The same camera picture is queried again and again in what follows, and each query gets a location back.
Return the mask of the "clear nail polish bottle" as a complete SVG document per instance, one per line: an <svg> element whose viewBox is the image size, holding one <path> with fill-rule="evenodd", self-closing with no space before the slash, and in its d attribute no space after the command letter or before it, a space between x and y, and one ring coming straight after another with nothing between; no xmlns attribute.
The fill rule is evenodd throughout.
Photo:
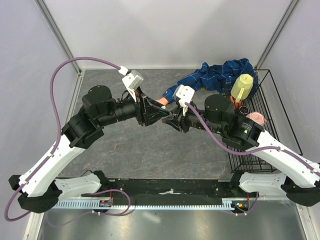
<svg viewBox="0 0 320 240"><path fill-rule="evenodd" d="M172 124L172 118L171 117L164 117L161 121L164 124L167 124L167 125L171 125Z"/></svg>

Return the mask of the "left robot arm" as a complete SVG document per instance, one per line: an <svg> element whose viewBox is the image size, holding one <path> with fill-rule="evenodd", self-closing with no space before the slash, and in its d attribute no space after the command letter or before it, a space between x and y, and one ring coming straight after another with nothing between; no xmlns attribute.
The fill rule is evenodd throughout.
<svg viewBox="0 0 320 240"><path fill-rule="evenodd" d="M101 170L77 178L58 178L61 171L78 155L104 135L103 128L135 118L139 125L149 126L168 116L169 111L141 89L137 99L115 100L104 85L92 87L82 97L82 107L62 127L59 142L23 175L12 175L9 184L19 191L18 203L23 210L44 213L59 200L80 195L106 196L112 183Z"/></svg>

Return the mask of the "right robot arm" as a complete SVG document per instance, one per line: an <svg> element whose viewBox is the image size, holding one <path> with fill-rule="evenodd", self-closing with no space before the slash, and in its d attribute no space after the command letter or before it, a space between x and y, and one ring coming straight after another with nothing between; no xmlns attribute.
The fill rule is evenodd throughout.
<svg viewBox="0 0 320 240"><path fill-rule="evenodd" d="M254 120L235 114L234 105L223 95L213 94L204 101L204 110L191 104L187 112L178 106L162 122L179 132L190 128L206 130L226 152L254 155L278 169L279 173L253 174L237 170L229 191L235 197L258 192L268 197L287 197L302 206L312 207L320 201L320 165L308 160L275 139Z"/></svg>

